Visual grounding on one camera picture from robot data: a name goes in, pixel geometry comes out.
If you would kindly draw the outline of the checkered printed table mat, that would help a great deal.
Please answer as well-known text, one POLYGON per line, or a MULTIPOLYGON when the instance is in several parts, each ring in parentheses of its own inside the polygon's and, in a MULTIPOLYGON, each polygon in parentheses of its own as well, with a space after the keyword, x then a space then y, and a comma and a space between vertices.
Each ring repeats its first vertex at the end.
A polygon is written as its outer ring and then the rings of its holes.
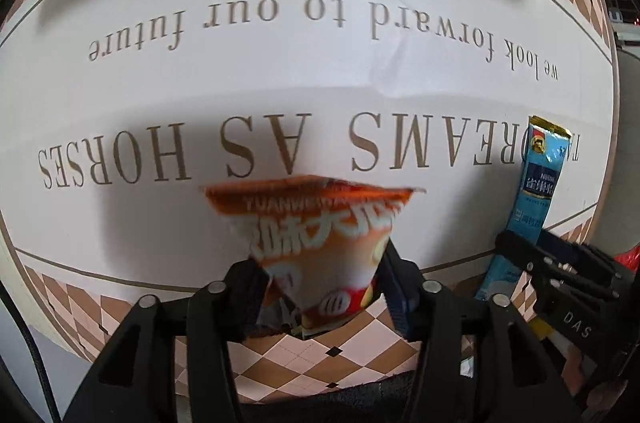
POLYGON ((1 246, 27 320, 87 362, 140 296, 247 255, 212 183, 414 188, 399 253, 472 290, 533 115, 572 134, 544 227, 590 238, 616 84, 604 0, 14 0, 1 246))

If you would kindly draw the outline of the blue coffee stick sachet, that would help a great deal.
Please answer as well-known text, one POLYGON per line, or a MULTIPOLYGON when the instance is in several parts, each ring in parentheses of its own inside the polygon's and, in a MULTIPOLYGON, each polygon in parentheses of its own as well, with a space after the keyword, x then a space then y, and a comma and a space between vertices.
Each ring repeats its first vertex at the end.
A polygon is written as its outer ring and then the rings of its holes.
MULTIPOLYGON (((547 218, 552 196, 570 147, 572 134, 564 127, 533 115, 528 120, 526 149, 518 194, 506 229, 536 243, 547 218)), ((496 255, 475 298, 487 301, 494 294, 511 296, 523 266, 511 257, 496 255)))

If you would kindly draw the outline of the orange snack bag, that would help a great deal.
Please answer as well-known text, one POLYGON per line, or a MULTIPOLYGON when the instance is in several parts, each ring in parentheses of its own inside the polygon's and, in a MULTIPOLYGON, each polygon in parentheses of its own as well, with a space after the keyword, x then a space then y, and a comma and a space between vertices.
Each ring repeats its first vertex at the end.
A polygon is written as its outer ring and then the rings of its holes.
POLYGON ((416 192, 314 175, 205 187, 269 277, 254 334, 310 339, 365 310, 396 218, 416 192))

